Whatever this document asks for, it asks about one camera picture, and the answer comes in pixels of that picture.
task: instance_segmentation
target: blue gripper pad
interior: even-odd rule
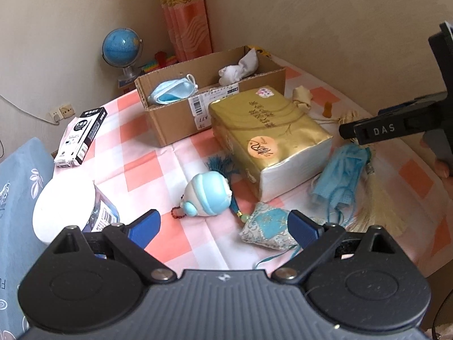
[[[305,249],[319,239],[324,228],[294,209],[288,215],[288,231],[302,249]]]
[[[155,209],[151,209],[128,226],[127,237],[140,248],[145,249],[160,230],[160,214]]]

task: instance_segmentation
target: curtain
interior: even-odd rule
[[[204,0],[160,0],[179,61],[212,53]]]

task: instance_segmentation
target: tissue pack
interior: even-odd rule
[[[263,202],[327,164],[332,136],[269,86],[212,102],[209,113],[214,136]]]

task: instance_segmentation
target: screw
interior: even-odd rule
[[[151,272],[151,277],[159,281],[167,281],[171,279],[174,272],[169,268],[156,268]]]
[[[297,276],[297,271],[290,267],[280,267],[275,270],[275,274],[280,279],[291,280]]]

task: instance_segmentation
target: blue pillow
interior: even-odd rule
[[[0,163],[0,339],[18,338],[28,327],[17,288],[46,248],[35,236],[32,217],[53,174],[54,160],[37,138]]]

